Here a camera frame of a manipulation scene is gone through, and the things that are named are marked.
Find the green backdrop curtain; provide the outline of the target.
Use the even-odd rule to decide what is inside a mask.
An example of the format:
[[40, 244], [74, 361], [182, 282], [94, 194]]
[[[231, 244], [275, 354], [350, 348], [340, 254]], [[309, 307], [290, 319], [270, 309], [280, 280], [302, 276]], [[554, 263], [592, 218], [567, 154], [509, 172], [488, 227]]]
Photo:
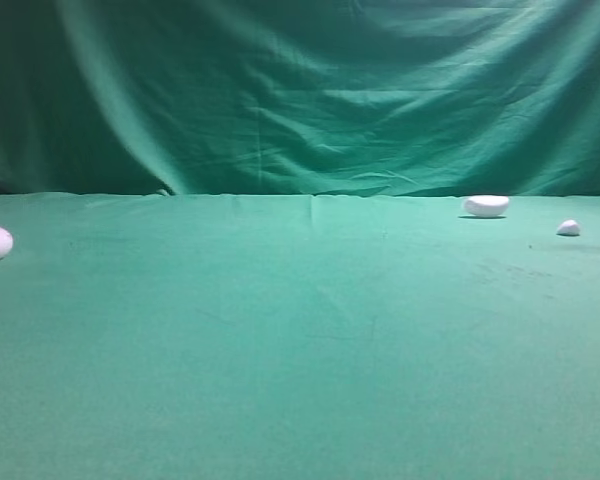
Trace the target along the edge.
[[0, 1], [0, 194], [600, 196], [600, 1]]

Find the green table cloth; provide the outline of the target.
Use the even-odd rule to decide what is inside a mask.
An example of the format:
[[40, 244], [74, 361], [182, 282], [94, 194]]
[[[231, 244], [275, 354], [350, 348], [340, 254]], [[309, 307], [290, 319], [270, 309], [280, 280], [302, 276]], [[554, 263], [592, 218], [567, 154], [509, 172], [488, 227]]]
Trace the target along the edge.
[[0, 479], [600, 479], [600, 197], [0, 195], [0, 226]]

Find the white earbud far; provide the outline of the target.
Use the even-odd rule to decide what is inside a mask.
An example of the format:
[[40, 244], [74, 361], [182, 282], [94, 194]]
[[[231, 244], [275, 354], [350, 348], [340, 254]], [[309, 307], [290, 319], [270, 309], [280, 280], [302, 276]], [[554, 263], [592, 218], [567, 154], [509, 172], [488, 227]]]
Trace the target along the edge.
[[559, 236], [579, 236], [581, 234], [581, 226], [576, 220], [565, 220], [558, 226], [556, 234]]

